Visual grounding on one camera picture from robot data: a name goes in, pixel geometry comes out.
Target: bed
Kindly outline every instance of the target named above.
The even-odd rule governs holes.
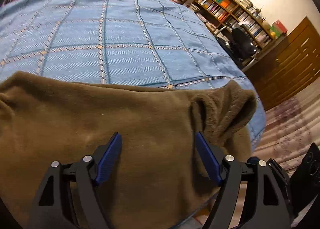
[[[67,82],[214,89],[245,74],[188,8],[169,0],[17,0],[0,9],[0,81],[14,72]],[[247,125],[252,148],[262,103]]]

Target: fleece blanket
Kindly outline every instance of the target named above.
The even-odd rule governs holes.
[[[33,196],[53,160],[78,161],[122,135],[119,162],[99,188],[117,229],[165,229],[216,191],[195,152],[194,134],[241,161],[254,92],[230,81],[212,90],[61,82],[17,72],[0,84],[0,193],[25,226]]]

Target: wooden drawer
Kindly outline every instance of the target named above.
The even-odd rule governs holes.
[[[265,110],[292,97],[320,77],[320,36],[306,17],[246,72]]]

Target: wooden shelf unit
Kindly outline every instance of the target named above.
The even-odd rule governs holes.
[[[194,3],[196,6],[200,6],[201,9],[206,10],[212,16],[213,20],[209,20],[207,18],[209,22],[213,23],[214,25],[216,25],[218,22],[216,25],[217,29],[220,29],[227,24],[240,27],[240,29],[251,38],[253,44],[258,50],[264,49],[266,45],[274,40],[269,31],[263,27],[262,22],[257,20],[252,13],[250,13],[236,0],[195,0]],[[238,23],[243,21],[245,18],[246,21],[251,22],[249,29],[247,26],[238,25]]]

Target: shelf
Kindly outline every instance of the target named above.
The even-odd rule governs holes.
[[[231,15],[236,21],[240,22],[239,19],[237,19],[232,13],[230,13],[230,15]]]
[[[253,16],[247,9],[245,9],[244,7],[242,7],[242,5],[241,5],[238,1],[236,1],[236,0],[231,0],[231,1],[233,1],[235,4],[237,4],[238,6],[240,6],[251,18],[253,18],[253,19],[255,20],[255,22],[267,33],[267,35],[268,35],[272,40],[274,40],[274,38],[270,35],[269,31],[264,28],[264,26],[262,25],[262,23],[261,23],[260,21],[258,21],[255,16]]]
[[[258,42],[258,40],[249,32],[249,30],[243,26],[242,26],[242,28],[245,29],[245,31],[253,38],[253,40],[258,44],[258,46],[260,46],[260,48],[262,48],[262,45],[260,44],[260,42]]]
[[[232,14],[234,11],[235,11],[235,9],[237,9],[239,7],[239,4],[237,4],[231,11],[230,11],[230,14]]]
[[[226,10],[226,8],[224,8],[223,6],[221,6],[219,3],[217,3],[215,0],[212,0],[214,3],[216,3],[220,8],[222,8],[222,9],[224,9],[226,12],[228,12],[228,14],[230,14],[229,13],[229,11],[227,11]]]
[[[218,20],[219,21],[219,23],[221,23],[221,24],[223,24],[224,25],[224,23],[220,20],[220,19],[218,19],[214,14],[212,14],[209,10],[207,10],[203,5],[201,5],[198,1],[194,1],[195,3],[197,3],[199,6],[201,6],[203,9],[205,9],[212,17],[214,17],[216,20]]]

